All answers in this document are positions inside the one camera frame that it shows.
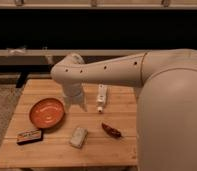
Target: orange bowl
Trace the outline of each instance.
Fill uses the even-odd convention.
[[[55,98],[46,98],[37,102],[30,110],[30,121],[37,128],[51,128],[63,118],[64,106]]]

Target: white soap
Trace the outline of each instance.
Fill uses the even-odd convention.
[[[73,147],[76,147],[76,148],[81,148],[82,145],[83,145],[83,142],[87,136],[87,129],[85,128],[81,128],[81,127],[77,127],[74,132],[73,132],[73,135],[70,139],[70,144],[73,146]]]

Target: dried pepper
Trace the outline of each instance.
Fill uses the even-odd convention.
[[[104,123],[102,123],[101,126],[102,126],[102,128],[104,129],[104,131],[108,135],[110,135],[110,136],[112,136],[114,138],[120,138],[120,137],[122,137],[121,132],[118,131],[117,129],[112,128],[112,127],[110,127],[110,126],[108,126],[108,125],[106,125]]]

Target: small box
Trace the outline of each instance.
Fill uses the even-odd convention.
[[[28,131],[18,134],[17,144],[23,145],[43,140],[42,130]]]
[[[88,131],[87,129],[85,128],[81,128],[81,127],[77,127],[74,132],[73,132],[73,135],[70,139],[70,144],[73,146],[73,147],[76,147],[76,148],[81,148],[82,145],[83,145],[83,142],[86,138],[88,134]]]

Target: floor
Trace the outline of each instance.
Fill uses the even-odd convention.
[[[0,144],[8,127],[14,108],[19,100],[23,88],[15,88],[18,74],[0,74]],[[49,78],[49,75],[31,74],[29,78]],[[0,169],[0,171],[18,171],[19,169]],[[137,171],[135,167],[82,167],[82,168],[55,168],[33,169],[36,171]]]

